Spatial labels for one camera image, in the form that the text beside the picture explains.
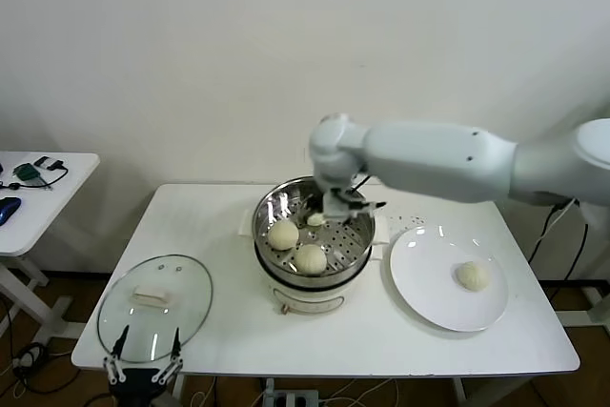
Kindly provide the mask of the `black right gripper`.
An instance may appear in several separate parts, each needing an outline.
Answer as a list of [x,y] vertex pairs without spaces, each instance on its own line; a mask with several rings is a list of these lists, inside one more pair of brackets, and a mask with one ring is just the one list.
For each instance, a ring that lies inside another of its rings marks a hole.
[[[373,212],[386,205],[384,201],[366,201],[362,196],[356,196],[353,189],[331,189],[331,197],[348,207],[355,207],[359,212]],[[305,214],[318,214],[320,212],[320,195],[311,194],[305,198],[302,206]]]

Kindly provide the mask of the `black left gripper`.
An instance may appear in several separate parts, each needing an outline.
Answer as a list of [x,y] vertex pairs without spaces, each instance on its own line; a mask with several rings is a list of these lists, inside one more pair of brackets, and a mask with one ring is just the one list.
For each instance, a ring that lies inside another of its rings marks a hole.
[[111,384],[111,395],[116,399],[118,407],[148,407],[166,391],[166,386],[160,383],[169,383],[183,367],[180,330],[175,329],[170,362],[164,369],[123,370],[121,355],[129,329],[130,326],[126,325],[114,342],[110,355],[104,358],[104,368]]

